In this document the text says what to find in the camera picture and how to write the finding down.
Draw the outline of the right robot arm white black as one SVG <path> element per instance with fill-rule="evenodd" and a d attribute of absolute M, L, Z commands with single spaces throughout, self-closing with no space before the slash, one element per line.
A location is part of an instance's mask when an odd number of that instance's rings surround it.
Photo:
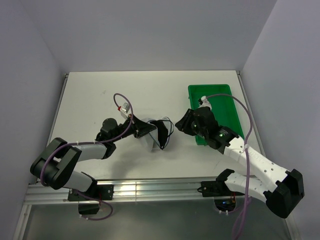
<path fill-rule="evenodd" d="M 266 204 L 276 216 L 286 219 L 305 196 L 302 174 L 270 161 L 245 144 L 244 139 L 226 126 L 219 125 L 209 107 L 188 109 L 175 127 L 190 136 L 200 136 L 210 148 L 249 167 L 254 179 L 225 169 L 214 181 L 203 181 L 198 191 L 203 197 L 245 194 Z"/>

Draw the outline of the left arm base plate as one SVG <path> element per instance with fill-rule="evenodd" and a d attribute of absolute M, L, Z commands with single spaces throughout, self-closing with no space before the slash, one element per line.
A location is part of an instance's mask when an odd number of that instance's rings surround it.
<path fill-rule="evenodd" d="M 87 191 L 79 194 L 76 190 L 72 189 L 72 193 L 68 194 L 67 200 L 70 202 L 89 201 L 92 199 L 98 200 L 112 200 L 114 193 L 113 184 L 97 184 L 91 186 Z"/>

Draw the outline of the white mesh laundry bag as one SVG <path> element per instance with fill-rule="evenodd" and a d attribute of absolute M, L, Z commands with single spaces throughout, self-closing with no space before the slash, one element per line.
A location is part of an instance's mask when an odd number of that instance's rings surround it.
<path fill-rule="evenodd" d="M 175 129 L 170 118 L 167 116 L 161 119 L 143 118 L 142 121 L 153 125 L 156 129 L 139 139 L 141 145 L 148 152 L 164 150 L 169 144 Z"/>

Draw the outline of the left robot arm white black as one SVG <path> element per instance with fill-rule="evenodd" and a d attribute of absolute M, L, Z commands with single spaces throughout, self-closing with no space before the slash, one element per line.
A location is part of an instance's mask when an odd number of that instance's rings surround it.
<path fill-rule="evenodd" d="M 44 186 L 54 190 L 69 188 L 91 200 L 98 195 L 98 182 L 84 172 L 75 171 L 77 163 L 107 159 L 116 150 L 116 141 L 131 135 L 139 139 L 156 129 L 155 125 L 135 116 L 128 117 L 123 124 L 107 118 L 93 142 L 68 143 L 60 137 L 54 138 L 32 163 L 30 173 L 39 178 Z"/>

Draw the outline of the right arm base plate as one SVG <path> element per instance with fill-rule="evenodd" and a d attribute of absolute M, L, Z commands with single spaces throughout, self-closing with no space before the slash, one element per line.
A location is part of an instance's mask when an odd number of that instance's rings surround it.
<path fill-rule="evenodd" d="M 197 192 L 202 194 L 202 197 L 234 197 L 244 196 L 244 193 L 230 190 L 226 185 L 226 179 L 216 179 L 212 181 L 202 181 Z"/>

